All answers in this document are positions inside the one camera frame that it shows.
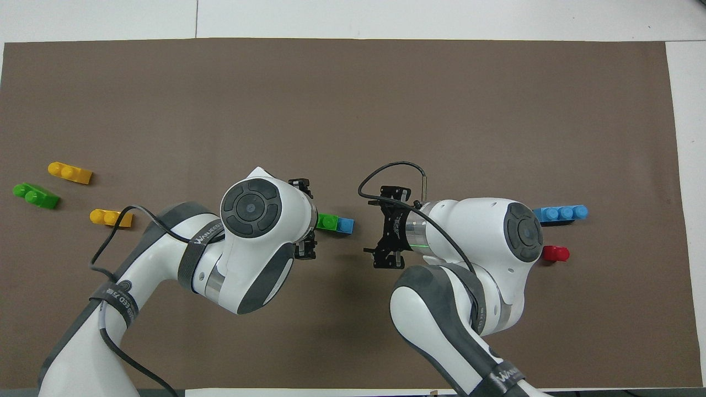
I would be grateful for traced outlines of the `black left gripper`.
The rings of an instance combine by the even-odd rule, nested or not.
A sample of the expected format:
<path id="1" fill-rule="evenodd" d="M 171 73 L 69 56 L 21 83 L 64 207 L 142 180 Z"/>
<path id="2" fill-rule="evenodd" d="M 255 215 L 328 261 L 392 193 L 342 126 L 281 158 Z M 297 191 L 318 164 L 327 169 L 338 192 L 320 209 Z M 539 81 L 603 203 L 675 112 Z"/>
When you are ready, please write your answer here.
<path id="1" fill-rule="evenodd" d="M 302 191 L 308 197 L 308 203 L 311 207 L 310 222 L 305 235 L 295 245 L 295 253 L 293 257 L 297 260 L 313 260 L 316 258 L 315 247 L 315 227 L 318 223 L 318 210 L 313 202 L 314 196 L 309 188 L 310 181 L 306 178 L 290 179 L 288 183 L 298 190 Z"/>

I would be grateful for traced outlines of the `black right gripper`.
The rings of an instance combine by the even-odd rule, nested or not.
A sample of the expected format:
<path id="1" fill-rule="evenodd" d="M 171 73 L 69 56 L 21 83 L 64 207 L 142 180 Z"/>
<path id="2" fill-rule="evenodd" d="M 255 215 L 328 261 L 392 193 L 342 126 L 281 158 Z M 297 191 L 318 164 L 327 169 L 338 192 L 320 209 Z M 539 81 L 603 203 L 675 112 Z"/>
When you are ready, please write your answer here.
<path id="1" fill-rule="evenodd" d="M 367 204 L 378 206 L 385 216 L 385 221 L 379 247 L 363 247 L 363 251 L 372 255 L 374 269 L 403 269 L 402 252 L 413 250 L 409 246 L 405 229 L 409 210 L 381 201 L 380 197 L 369 198 Z"/>

